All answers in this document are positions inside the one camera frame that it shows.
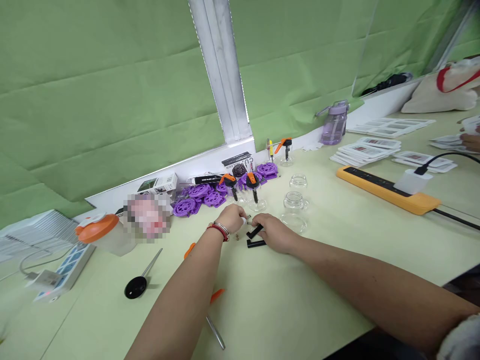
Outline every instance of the power strip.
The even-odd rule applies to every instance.
[[[394,182],[355,167],[341,167],[336,172],[336,176],[415,215],[428,213],[442,203],[437,198],[421,192],[410,195],[400,191],[394,188]]]
[[[84,244],[80,242],[75,245],[67,255],[66,259],[55,271],[57,274],[63,275],[62,279],[52,291],[40,292],[33,301],[52,302],[57,300],[60,295],[69,291],[75,284],[75,281],[77,281],[77,278],[94,250],[95,246],[92,244]]]

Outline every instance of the sleeve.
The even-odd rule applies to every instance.
[[[437,360],[480,360],[480,314],[472,315],[443,340]]]

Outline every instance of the purple water bottle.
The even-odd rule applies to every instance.
[[[319,116],[328,110],[328,116],[323,124],[323,132],[320,138],[322,144],[336,145],[342,140],[343,135],[345,135],[349,108],[350,105],[347,100],[336,101],[332,106],[327,106],[316,114]]]

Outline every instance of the bracelet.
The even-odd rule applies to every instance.
[[[222,224],[218,223],[218,222],[211,222],[208,224],[207,226],[207,230],[210,229],[210,228],[214,228],[214,229],[217,229],[219,232],[221,232],[221,234],[223,235],[223,242],[227,242],[229,241],[229,232],[227,230],[227,228],[225,226],[223,226]]]

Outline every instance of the black spoon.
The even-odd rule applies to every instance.
[[[152,267],[154,264],[155,260],[159,257],[160,253],[162,252],[164,248],[162,247],[154,256],[153,260],[148,264],[146,267],[145,271],[141,276],[134,277],[132,280],[128,282],[128,284],[125,286],[125,291],[124,294],[127,298],[129,299],[136,299],[140,295],[144,293],[144,291],[147,289],[147,279],[145,278],[145,275],[147,274],[147,271]]]

